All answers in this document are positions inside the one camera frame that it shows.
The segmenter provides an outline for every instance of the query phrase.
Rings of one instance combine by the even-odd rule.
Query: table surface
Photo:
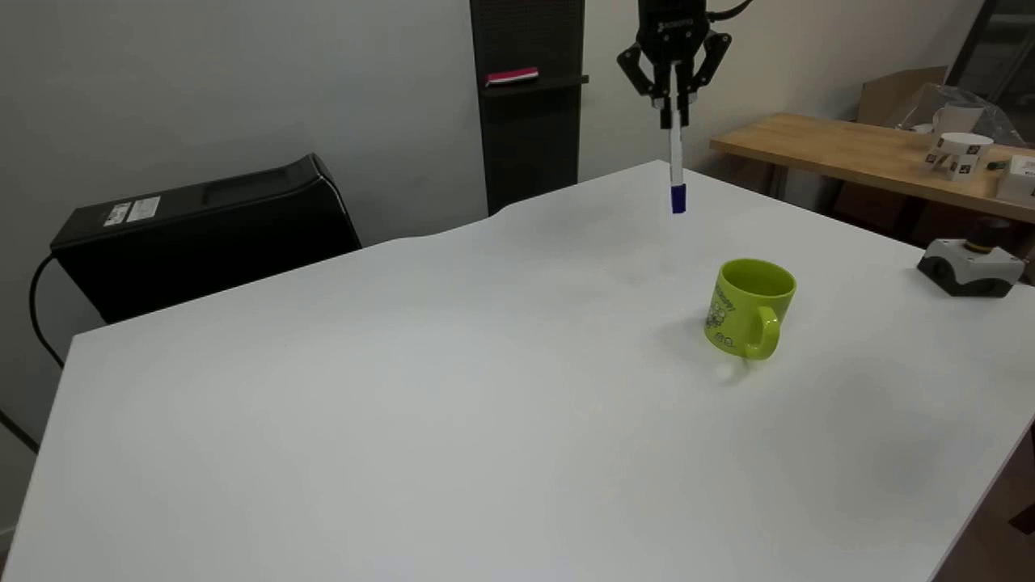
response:
[[[804,167],[850,185],[1035,222],[1035,207],[992,199],[995,175],[973,182],[930,175],[920,164],[928,148],[926,136],[901,130],[773,115],[719,136],[711,147],[738,158]],[[992,158],[1010,158],[1011,153],[1035,156],[1031,148],[995,147]]]
[[[1035,293],[665,164],[70,346],[5,582],[930,580],[1035,419]],[[781,346],[701,339],[722,261]]]

